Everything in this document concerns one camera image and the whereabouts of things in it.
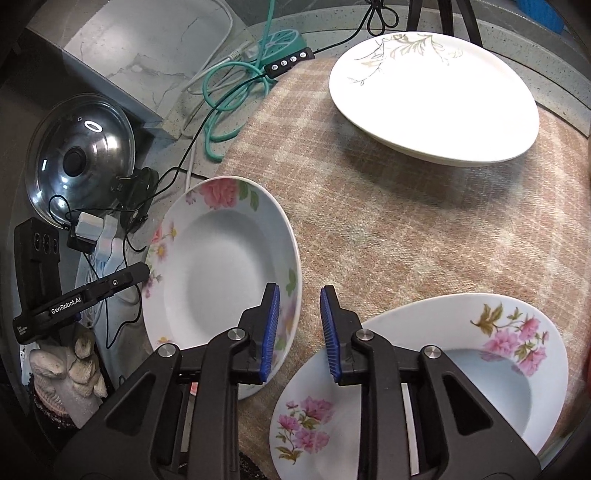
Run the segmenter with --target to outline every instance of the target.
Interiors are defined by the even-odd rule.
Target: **metal bolt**
[[[158,347],[158,354],[165,358],[173,356],[176,351],[177,348],[172,343],[165,343],[164,345],[160,345]]]
[[[374,338],[374,333],[371,330],[368,330],[367,328],[361,328],[355,332],[355,336],[359,340],[367,342],[368,340]]]
[[[246,332],[241,328],[233,328],[232,330],[228,331],[228,338],[230,340],[234,340],[235,342],[238,340],[242,340],[246,336]]]
[[[427,345],[423,352],[425,353],[425,355],[427,355],[429,358],[439,358],[441,356],[441,349],[439,347],[436,347],[435,345]]]

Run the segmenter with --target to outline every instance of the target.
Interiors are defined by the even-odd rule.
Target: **white plate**
[[[267,282],[280,287],[269,380],[285,360],[301,308],[301,267],[289,220],[273,196],[240,177],[215,177],[170,207],[152,239],[142,292],[150,343],[181,349],[208,343],[261,303]],[[260,386],[240,385],[239,398]]]
[[[548,439],[564,403],[569,370],[558,330],[536,308],[511,297],[464,293],[411,303],[363,326],[394,345],[443,348],[533,452]],[[273,412],[269,445],[281,479],[355,480],[360,416],[360,387],[336,385],[322,349],[287,384]],[[407,426],[415,474],[409,416]]]
[[[540,118],[529,89],[502,60],[437,33],[370,38],[330,73],[341,113],[385,145],[423,160],[475,167],[515,158]]]

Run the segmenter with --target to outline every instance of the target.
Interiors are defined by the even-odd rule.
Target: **black knob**
[[[80,147],[72,147],[64,155],[64,172],[69,177],[77,177],[86,168],[86,153]]]

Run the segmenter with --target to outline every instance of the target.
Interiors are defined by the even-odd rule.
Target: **brown checkered cloth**
[[[268,445],[272,412],[287,382],[323,346],[318,302],[326,284],[362,320],[469,291],[539,308],[569,356],[569,393],[555,437],[583,395],[590,344],[586,138],[540,109],[538,139],[516,160],[483,168],[416,160],[339,113],[328,91],[334,62],[304,62],[282,77],[218,171],[248,177],[277,198],[293,226],[304,277],[285,364],[240,403],[241,449],[277,478]],[[392,112],[393,124],[396,118]]]

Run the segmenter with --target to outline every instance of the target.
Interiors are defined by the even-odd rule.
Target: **plate with gold leaf pattern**
[[[339,300],[352,309],[342,294]],[[534,306],[503,295],[460,293],[390,310],[363,327],[403,348],[441,347],[534,453],[550,437],[566,397],[569,366],[558,330]],[[414,475],[420,471],[405,387]],[[269,445],[277,473],[282,480],[355,480],[360,422],[361,387],[335,384],[326,350],[320,350],[275,406]]]
[[[285,212],[262,186],[214,177],[182,195],[148,248],[144,323],[152,347],[204,345],[238,325],[260,304],[267,282],[280,288],[280,311],[269,380],[296,335],[302,276],[296,238]],[[258,391],[240,385],[239,398]]]
[[[445,165],[516,158],[540,128],[530,90],[505,62],[443,34],[361,42],[338,59],[329,90],[341,113],[379,142]]]

